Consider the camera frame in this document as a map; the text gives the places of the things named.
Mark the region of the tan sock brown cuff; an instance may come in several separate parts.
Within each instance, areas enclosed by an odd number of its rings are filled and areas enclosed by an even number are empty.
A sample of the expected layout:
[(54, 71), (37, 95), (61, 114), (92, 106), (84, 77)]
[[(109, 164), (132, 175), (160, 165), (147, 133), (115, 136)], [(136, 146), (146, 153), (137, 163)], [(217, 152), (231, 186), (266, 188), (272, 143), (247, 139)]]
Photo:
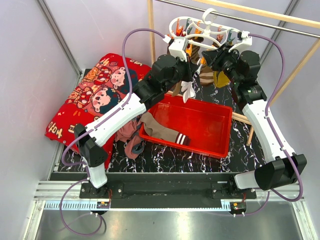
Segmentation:
[(174, 90), (173, 90), (171, 96), (172, 96), (172, 97), (175, 97), (175, 96), (179, 95), (179, 94), (180, 94), (180, 91), (181, 91), (181, 82), (178, 82), (178, 83), (175, 85)]
[(191, 47), (190, 60), (193, 64), (196, 64), (200, 59), (200, 55), (199, 55), (200, 47), (193, 44), (190, 47)]

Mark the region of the white round clip hanger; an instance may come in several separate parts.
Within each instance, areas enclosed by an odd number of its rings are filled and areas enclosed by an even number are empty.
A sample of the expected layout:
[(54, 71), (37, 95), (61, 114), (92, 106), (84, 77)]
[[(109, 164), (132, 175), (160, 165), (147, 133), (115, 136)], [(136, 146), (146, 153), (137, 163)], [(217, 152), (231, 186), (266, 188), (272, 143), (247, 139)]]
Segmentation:
[(216, 23), (218, 12), (208, 8), (200, 19), (191, 16), (180, 16), (169, 23), (169, 36), (188, 39), (189, 44), (215, 50), (222, 45), (232, 44), (238, 36), (242, 36), (239, 29)]

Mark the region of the taupe ribbed sock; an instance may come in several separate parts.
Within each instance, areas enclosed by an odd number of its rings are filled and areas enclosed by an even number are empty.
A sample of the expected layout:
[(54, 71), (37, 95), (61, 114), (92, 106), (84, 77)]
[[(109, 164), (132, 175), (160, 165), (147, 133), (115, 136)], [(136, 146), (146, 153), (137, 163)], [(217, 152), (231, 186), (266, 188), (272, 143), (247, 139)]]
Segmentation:
[(167, 128), (158, 123), (150, 112), (144, 113), (140, 121), (143, 123), (145, 132), (153, 138), (165, 140), (168, 142), (175, 142), (177, 136), (180, 134), (178, 131)]

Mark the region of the maroon striped cuff sock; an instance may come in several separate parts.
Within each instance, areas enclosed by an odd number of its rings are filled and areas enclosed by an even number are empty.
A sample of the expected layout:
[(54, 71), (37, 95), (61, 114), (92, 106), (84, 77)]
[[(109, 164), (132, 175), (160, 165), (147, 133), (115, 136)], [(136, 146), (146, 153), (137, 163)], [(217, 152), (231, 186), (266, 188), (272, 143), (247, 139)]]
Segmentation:
[(178, 133), (175, 139), (175, 143), (179, 145), (184, 145), (184, 146), (189, 146), (190, 145), (191, 139), (183, 134), (183, 133)]

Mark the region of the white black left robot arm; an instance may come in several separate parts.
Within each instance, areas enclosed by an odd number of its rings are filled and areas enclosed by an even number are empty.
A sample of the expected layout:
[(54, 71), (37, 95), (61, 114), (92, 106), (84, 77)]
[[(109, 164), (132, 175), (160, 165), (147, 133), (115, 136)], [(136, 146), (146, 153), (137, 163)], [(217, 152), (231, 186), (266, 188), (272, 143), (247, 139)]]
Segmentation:
[(107, 140), (133, 118), (143, 114), (164, 99), (165, 94), (179, 81), (190, 82), (198, 66), (171, 55), (161, 55), (151, 70), (134, 85), (132, 93), (98, 120), (74, 128), (75, 143), (87, 165), (90, 192), (97, 198), (108, 193), (103, 149)]

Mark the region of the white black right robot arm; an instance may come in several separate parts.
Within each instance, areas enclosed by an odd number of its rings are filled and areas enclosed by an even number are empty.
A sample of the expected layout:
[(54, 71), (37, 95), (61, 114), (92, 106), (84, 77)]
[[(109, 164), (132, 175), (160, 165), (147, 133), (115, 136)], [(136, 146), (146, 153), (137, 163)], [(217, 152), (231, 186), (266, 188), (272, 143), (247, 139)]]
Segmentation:
[(254, 171), (235, 175), (227, 185), (228, 195), (236, 199), (245, 189), (267, 191), (299, 181), (307, 159), (304, 154), (296, 154), (288, 144), (267, 106), (267, 96), (257, 82), (261, 68), (259, 55), (222, 46), (203, 51), (202, 56), (208, 67), (224, 73), (230, 81), (233, 101), (251, 123), (266, 162)]

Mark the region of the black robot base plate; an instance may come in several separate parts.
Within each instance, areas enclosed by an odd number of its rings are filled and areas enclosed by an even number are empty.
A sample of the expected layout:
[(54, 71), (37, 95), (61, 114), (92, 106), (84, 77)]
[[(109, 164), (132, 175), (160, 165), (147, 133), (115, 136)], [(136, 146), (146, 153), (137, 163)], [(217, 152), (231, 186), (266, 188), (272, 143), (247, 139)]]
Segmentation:
[(257, 198), (254, 190), (237, 190), (234, 173), (107, 173), (107, 183), (82, 183), (81, 199), (124, 199), (138, 196), (200, 195), (213, 199)]

